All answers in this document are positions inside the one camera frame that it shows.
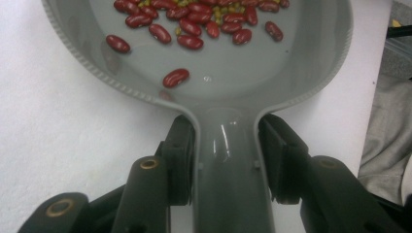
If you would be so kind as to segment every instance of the kidney bean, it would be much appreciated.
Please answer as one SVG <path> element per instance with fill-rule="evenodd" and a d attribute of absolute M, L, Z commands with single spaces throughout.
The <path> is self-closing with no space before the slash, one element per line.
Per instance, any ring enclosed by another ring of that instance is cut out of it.
<path fill-rule="evenodd" d="M 142 12 L 144 12 L 146 15 L 148 15 L 151 18 L 158 18 L 158 12 L 152 6 L 143 6 L 141 10 Z"/>
<path fill-rule="evenodd" d="M 190 36 L 190 35 L 180 35 L 178 36 L 178 43 L 179 45 L 186 47 L 191 50 L 199 50 L 203 47 L 202 39 Z"/>
<path fill-rule="evenodd" d="M 218 3 L 218 0 L 198 0 L 200 3 L 209 5 L 209 6 L 215 6 Z"/>
<path fill-rule="evenodd" d="M 108 35 L 106 37 L 106 42 L 113 50 L 121 53 L 130 52 L 130 45 L 121 37 Z"/>
<path fill-rule="evenodd" d="M 149 32 L 161 43 L 168 44 L 172 41 L 169 32 L 159 24 L 152 24 L 149 26 Z"/>
<path fill-rule="evenodd" d="M 150 25 L 152 23 L 152 18 L 141 12 L 127 17 L 125 22 L 127 26 L 137 28 Z"/>
<path fill-rule="evenodd" d="M 242 23 L 240 22 L 225 22 L 221 26 L 221 31 L 228 34 L 232 34 L 240 29 L 242 29 Z"/>
<path fill-rule="evenodd" d="M 246 7 L 245 19 L 250 25 L 258 24 L 258 13 L 255 7 L 253 6 Z"/>
<path fill-rule="evenodd" d="M 191 2 L 188 4 L 188 7 L 192 12 L 209 13 L 209 14 L 213 12 L 211 7 L 203 3 Z"/>
<path fill-rule="evenodd" d="M 243 13 L 229 13 L 223 16 L 223 22 L 244 22 Z"/>
<path fill-rule="evenodd" d="M 218 24 L 215 21 L 209 21 L 206 24 L 206 32 L 210 37 L 218 38 L 220 34 Z"/>
<path fill-rule="evenodd" d="M 199 23 L 199 24 L 207 23 L 208 21 L 210 21 L 210 18 L 212 18 L 212 14 L 210 13 L 190 12 L 188 14 L 188 19 L 190 21 Z"/>
<path fill-rule="evenodd" d="M 241 0 L 240 1 L 240 5 L 248 7 L 248 6 L 252 6 L 252 7 L 256 7 L 258 5 L 259 0 Z"/>
<path fill-rule="evenodd" d="M 227 7 L 228 5 L 237 2 L 237 0 L 218 0 L 218 5 L 221 7 Z"/>
<path fill-rule="evenodd" d="M 258 8 L 263 12 L 279 12 L 279 4 L 274 1 L 262 1 L 258 3 Z"/>
<path fill-rule="evenodd" d="M 272 21 L 267 21 L 264 24 L 264 29 L 267 33 L 275 40 L 276 42 L 280 42 L 283 39 L 283 32 L 281 29 L 276 25 L 276 23 Z"/>
<path fill-rule="evenodd" d="M 140 13 L 140 8 L 137 4 L 124 0 L 124 11 L 129 15 L 134 15 Z"/>
<path fill-rule="evenodd" d="M 158 10 L 164 10 L 176 8 L 178 4 L 173 2 L 172 0 L 152 0 L 151 6 Z"/>
<path fill-rule="evenodd" d="M 202 34 L 202 28 L 185 17 L 179 20 L 179 26 L 182 28 L 182 30 L 192 36 L 200 36 Z"/>
<path fill-rule="evenodd" d="M 281 8 L 288 8 L 289 4 L 290 4 L 289 0 L 281 0 L 279 2 L 279 5 L 281 5 Z"/>
<path fill-rule="evenodd" d="M 118 12 L 124 13 L 125 12 L 125 1 L 124 0 L 116 0 L 113 3 L 113 6 L 118 10 Z"/>
<path fill-rule="evenodd" d="M 189 13 L 190 13 L 190 10 L 188 7 L 177 7 L 177 8 L 167 10 L 166 16 L 169 19 L 180 19 L 182 17 L 187 16 Z"/>
<path fill-rule="evenodd" d="M 232 42 L 235 45 L 243 45 L 250 42 L 252 39 L 252 31 L 244 28 L 233 33 Z"/>
<path fill-rule="evenodd" d="M 189 77 L 189 71 L 187 69 L 183 69 L 183 68 L 176 69 L 170 72 L 169 74 L 167 74 L 163 78 L 163 85 L 164 87 L 172 88 L 180 84 L 181 82 L 187 80 L 188 77 Z"/>

